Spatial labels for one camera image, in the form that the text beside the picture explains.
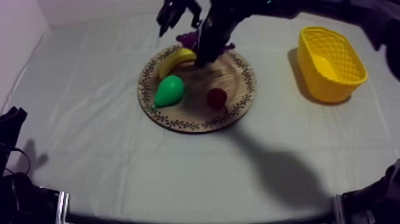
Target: yellow basket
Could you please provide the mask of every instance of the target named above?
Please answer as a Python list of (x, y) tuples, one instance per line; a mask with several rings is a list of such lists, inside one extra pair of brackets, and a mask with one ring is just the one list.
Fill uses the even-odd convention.
[(368, 78), (346, 38), (323, 27), (301, 30), (297, 58), (310, 94), (323, 102), (347, 99)]

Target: red apple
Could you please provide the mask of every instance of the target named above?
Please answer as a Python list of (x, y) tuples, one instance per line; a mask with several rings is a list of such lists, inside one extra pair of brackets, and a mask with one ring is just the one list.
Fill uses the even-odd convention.
[(224, 108), (226, 99), (228, 99), (226, 92), (220, 88), (214, 88), (208, 91), (207, 103), (211, 108), (215, 110), (221, 110), (222, 108)]

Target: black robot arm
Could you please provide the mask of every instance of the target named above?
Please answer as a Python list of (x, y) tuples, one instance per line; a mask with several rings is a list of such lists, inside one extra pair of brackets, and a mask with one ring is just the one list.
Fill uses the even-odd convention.
[(214, 62), (236, 26), (251, 15), (295, 18), (308, 12), (361, 26), (375, 49), (387, 45), (387, 61), (393, 73), (400, 77), (400, 0), (211, 0), (211, 8), (199, 26), (199, 6), (195, 0), (165, 0), (158, 23), (160, 36), (173, 27), (188, 7), (198, 28), (195, 65), (203, 67)]

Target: table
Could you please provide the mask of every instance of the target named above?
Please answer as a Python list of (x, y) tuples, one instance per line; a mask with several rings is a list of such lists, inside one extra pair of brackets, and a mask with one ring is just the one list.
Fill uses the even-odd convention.
[[(400, 83), (385, 48), (375, 52), (357, 26), (309, 14), (238, 25), (232, 41), (254, 69), (258, 95), (237, 124), (205, 135), (160, 128), (139, 106), (138, 76), (190, 21), (185, 14), (158, 45), (155, 15), (43, 37), (7, 108), (28, 112), (18, 147), (31, 157), (34, 183), (70, 193), (72, 213), (179, 223), (299, 219), (377, 181), (399, 157)], [(348, 102), (317, 104), (302, 90), (295, 55), (304, 26), (343, 33), (367, 68), (369, 80)], [(23, 168), (18, 156), (8, 167)]]

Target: banana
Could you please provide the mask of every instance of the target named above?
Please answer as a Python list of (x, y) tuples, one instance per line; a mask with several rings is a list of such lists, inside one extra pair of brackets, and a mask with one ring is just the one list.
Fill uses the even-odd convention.
[(158, 70), (158, 77), (161, 80), (170, 74), (170, 71), (177, 65), (185, 61), (193, 61), (196, 59), (196, 54), (187, 48), (180, 48), (163, 59)]

